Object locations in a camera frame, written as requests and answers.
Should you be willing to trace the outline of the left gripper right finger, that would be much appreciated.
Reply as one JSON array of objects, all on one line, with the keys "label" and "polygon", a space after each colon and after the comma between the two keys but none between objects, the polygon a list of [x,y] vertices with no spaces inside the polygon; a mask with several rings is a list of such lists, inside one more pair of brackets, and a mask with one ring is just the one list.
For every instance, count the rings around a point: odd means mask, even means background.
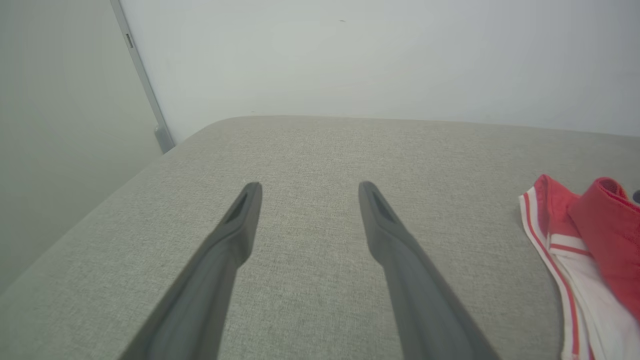
[{"label": "left gripper right finger", "polygon": [[358,186],[366,243],[381,265],[404,360],[500,360],[378,187]]}]

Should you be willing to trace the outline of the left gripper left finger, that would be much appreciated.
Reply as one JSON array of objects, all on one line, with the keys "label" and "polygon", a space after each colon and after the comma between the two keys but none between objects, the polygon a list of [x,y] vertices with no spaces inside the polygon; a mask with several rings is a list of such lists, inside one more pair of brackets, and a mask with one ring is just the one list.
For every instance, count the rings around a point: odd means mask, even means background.
[{"label": "left gripper left finger", "polygon": [[119,360],[217,360],[236,274],[252,253],[262,198],[259,182],[242,188]]}]

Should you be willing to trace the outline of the grey metal post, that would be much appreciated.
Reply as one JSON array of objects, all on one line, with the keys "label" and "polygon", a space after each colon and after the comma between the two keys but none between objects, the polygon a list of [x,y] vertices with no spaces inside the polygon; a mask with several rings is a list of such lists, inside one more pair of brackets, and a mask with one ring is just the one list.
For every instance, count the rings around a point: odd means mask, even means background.
[{"label": "grey metal post", "polygon": [[116,21],[118,22],[119,29],[122,32],[126,47],[128,48],[128,52],[134,64],[135,71],[141,82],[142,89],[144,90],[146,98],[151,107],[151,111],[153,112],[153,115],[157,122],[157,125],[154,129],[155,138],[157,139],[158,145],[160,146],[160,150],[162,150],[162,152],[166,154],[174,148],[175,142],[169,132],[169,127],[162,113],[156,94],[153,91],[149,76],[147,75],[147,71],[141,59],[136,41],[134,39],[133,33],[131,32],[131,28],[127,21],[125,11],[122,7],[122,0],[109,0],[109,2],[114,12]]}]

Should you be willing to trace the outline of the red and white basketball jersey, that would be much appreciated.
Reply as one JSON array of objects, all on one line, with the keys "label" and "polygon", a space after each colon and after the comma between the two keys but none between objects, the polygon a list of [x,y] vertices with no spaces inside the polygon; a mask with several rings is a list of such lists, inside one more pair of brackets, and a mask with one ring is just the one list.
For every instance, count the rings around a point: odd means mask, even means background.
[{"label": "red and white basketball jersey", "polygon": [[543,174],[519,211],[557,285],[560,359],[640,360],[640,205],[613,178],[576,194]]}]

